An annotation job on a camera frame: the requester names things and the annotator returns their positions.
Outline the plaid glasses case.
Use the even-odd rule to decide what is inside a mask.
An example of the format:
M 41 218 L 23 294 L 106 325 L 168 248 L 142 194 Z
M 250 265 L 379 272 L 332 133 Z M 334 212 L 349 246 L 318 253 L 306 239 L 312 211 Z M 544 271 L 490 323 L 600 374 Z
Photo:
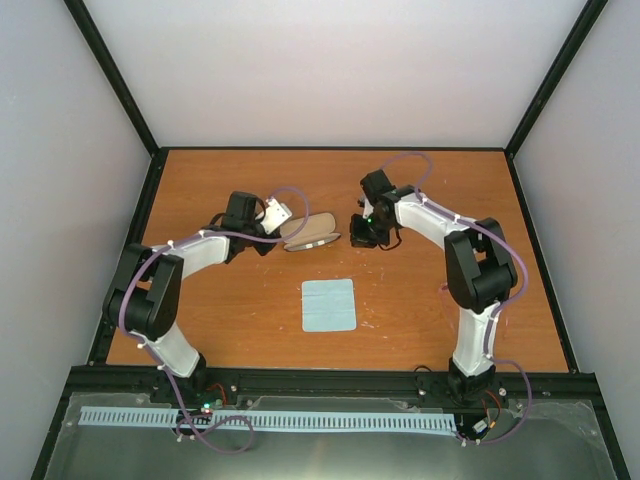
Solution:
M 336 220 L 329 212 L 312 214 L 301 230 L 304 218 L 287 221 L 280 227 L 282 237 L 288 237 L 284 249 L 288 252 L 304 251 L 327 245 L 341 237 L 336 230 Z

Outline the light blue cleaning cloth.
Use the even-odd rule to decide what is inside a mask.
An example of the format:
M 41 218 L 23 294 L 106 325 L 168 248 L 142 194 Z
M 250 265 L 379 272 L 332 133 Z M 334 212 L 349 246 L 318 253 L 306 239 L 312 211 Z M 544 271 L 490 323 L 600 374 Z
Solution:
M 351 279 L 311 280 L 301 285 L 302 329 L 306 333 L 354 331 L 357 327 Z

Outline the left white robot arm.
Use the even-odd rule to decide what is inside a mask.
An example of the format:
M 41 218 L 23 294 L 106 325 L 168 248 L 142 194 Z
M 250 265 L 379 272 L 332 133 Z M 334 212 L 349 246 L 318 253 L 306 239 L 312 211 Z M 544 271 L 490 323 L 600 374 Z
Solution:
M 264 256 L 274 247 L 279 226 L 291 215 L 273 197 L 231 194 L 226 211 L 192 236 L 147 247 L 125 247 L 103 302 L 103 314 L 147 350 L 158 368 L 174 375 L 172 388 L 186 402 L 201 400 L 208 378 L 204 359 L 177 323 L 182 281 L 213 265 L 229 263 L 247 247 Z

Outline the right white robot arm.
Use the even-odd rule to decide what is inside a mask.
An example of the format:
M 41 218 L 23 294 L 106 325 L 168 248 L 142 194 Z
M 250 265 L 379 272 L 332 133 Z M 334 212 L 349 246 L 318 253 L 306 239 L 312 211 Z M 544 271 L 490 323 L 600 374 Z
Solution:
M 459 307 L 457 343 L 449 360 L 449 395 L 463 403 L 488 388 L 496 371 L 497 323 L 518 283 L 516 254 L 493 218 L 473 220 L 431 202 L 417 188 L 397 187 L 381 169 L 360 180 L 360 214 L 350 223 L 354 247 L 388 251 L 400 245 L 402 229 L 440 247 L 448 291 Z

